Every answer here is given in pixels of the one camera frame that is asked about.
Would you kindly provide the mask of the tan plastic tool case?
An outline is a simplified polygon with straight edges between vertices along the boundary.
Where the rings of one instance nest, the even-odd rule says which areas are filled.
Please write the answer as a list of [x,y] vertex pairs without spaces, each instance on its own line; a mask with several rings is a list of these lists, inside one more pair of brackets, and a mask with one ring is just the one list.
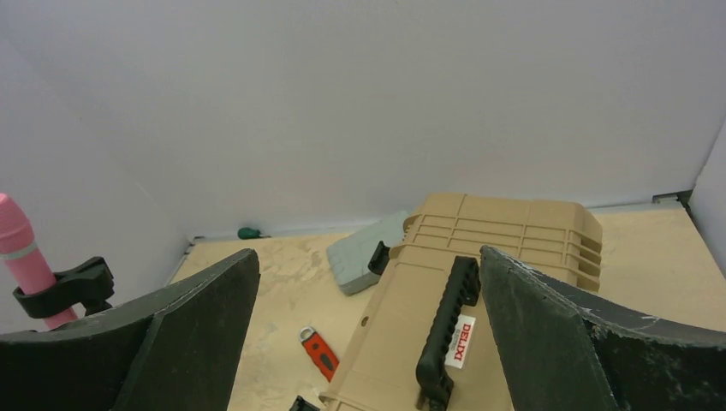
[[583,206],[431,194],[379,246],[380,280],[321,399],[328,410],[513,408],[485,303],[483,246],[589,291],[603,231]]

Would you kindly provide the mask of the green handled screwdriver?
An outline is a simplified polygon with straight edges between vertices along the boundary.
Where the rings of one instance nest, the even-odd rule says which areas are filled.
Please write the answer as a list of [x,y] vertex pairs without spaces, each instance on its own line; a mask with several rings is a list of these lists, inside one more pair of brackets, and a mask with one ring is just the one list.
[[252,227],[241,227],[236,232],[237,238],[240,240],[253,240],[253,239],[264,239],[269,238],[260,229]]

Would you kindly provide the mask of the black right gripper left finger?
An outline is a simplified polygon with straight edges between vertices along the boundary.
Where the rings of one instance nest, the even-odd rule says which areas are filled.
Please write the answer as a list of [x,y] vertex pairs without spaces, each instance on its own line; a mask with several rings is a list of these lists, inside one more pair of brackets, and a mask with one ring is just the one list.
[[244,249],[53,331],[1,337],[4,410],[225,410],[259,289]]

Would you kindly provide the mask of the red adjustable wrench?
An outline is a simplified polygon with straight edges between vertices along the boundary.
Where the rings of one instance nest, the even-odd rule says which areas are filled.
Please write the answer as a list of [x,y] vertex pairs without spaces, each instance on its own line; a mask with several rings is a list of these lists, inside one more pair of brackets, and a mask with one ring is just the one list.
[[312,363],[319,369],[328,382],[334,378],[339,360],[322,336],[311,326],[303,327],[298,339]]

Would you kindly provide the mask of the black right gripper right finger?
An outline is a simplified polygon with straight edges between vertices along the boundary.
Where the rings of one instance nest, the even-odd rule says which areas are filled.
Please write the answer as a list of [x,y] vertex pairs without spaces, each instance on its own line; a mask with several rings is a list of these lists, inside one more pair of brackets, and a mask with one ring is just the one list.
[[515,409],[724,409],[723,332],[621,306],[490,246],[480,278]]

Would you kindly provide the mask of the black clip microphone stand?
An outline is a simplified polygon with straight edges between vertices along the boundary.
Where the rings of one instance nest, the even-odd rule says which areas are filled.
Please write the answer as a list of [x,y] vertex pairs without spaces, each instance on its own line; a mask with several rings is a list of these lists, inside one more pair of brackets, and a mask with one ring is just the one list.
[[53,273],[57,280],[47,290],[26,295],[20,287],[13,296],[30,318],[46,319],[75,304],[81,304],[85,315],[112,308],[108,299],[114,294],[114,277],[104,258],[93,257],[67,271]]

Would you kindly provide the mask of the pink microphone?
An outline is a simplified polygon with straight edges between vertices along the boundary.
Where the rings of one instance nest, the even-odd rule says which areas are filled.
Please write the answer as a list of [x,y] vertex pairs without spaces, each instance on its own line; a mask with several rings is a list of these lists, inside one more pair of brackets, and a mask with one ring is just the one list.
[[1,194],[1,261],[25,295],[35,295],[57,283],[35,242],[30,220],[7,194]]

